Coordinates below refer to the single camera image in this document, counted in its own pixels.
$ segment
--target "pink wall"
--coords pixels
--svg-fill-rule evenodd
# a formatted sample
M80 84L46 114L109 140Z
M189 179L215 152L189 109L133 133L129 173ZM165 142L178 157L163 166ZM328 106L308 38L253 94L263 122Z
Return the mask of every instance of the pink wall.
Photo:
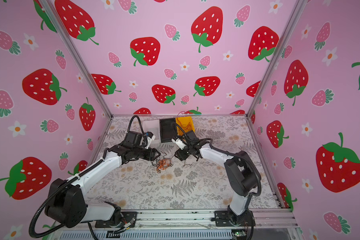
M288 45L256 108L258 138L305 239L360 239L360 1L309 2Z
M218 0L111 0L108 5L105 0L74 0L79 8L71 4L71 9L67 2L56 0L55 6L72 38L78 38L73 39L73 42L89 71L105 75L102 76L103 79L113 80L116 90L121 91L107 94L105 81L99 84L100 90L106 93L103 97L114 114L131 114L140 108L148 108L153 114L177 114L189 110L198 110L203 114L247 111L254 92L249 96L246 91L251 91L252 85L257 88L257 82L261 80L268 64L264 58L259 61L251 58L257 56L258 47L261 50L265 47L271 50L277 44L277 35L282 34L295 4L295 0L277 0L272 6L271 1L230 0L227 4ZM129 2L131 5L120 5L119 2ZM204 15L198 18L206 10L206 19L204 20ZM237 16L244 25L238 22L239 19L235 21ZM78 27L81 25L85 29L96 29L78 36ZM179 38L175 35L176 31L179 32ZM206 42L198 37L203 32L208 34ZM195 42L192 33L195 33L199 43ZM252 35L256 46L251 41ZM154 45L140 48L149 43ZM203 44L201 53L198 52L200 43ZM130 46L134 49L135 57L131 54ZM267 50L264 49L263 56L271 54ZM141 52L141 62L144 64L143 56L146 54L147 66L141 65L139 61L134 66ZM199 68L201 62L207 66L206 69L201 70L203 66ZM241 75L237 76L239 73L244 74L245 80ZM101 80L101 76L96 77L97 81ZM201 83L197 82L200 78L203 78ZM217 88L212 88L212 84L211 89L199 90L206 95L201 96L195 90L195 83L203 87L203 81L207 83L208 79L220 84ZM156 84L162 86L156 86L154 91L159 88L158 93L153 93L152 87ZM162 93L171 95L170 99L163 98Z
M0 90L5 91L0 92L0 113L3 113L0 117L0 179L10 177L0 181L0 239L30 239L29 223L47 198L50 183L69 177L67 172L73 173L79 161L90 160L93 150L88 148L87 139L92 139L90 145L93 144L94 149L106 124L88 85L78 81L79 70L60 37L46 23L41 30L42 21L33 1L5 3L0 0L0 31L11 38L0 32ZM15 48L13 41L20 47L18 55L6 50ZM57 62L57 50L64 54L64 60L59 58L64 70ZM49 88L51 74L58 79L60 87L67 89L67 92L61 89L59 101L56 101L59 89L56 81L52 92ZM90 131L84 129L79 119L86 97L96 113ZM72 106L74 115L73 110L67 114L66 104ZM44 132L40 125L50 119L58 124L58 129L50 121ZM45 231L47 228L42 226L51 223L51 218L42 214L36 231Z

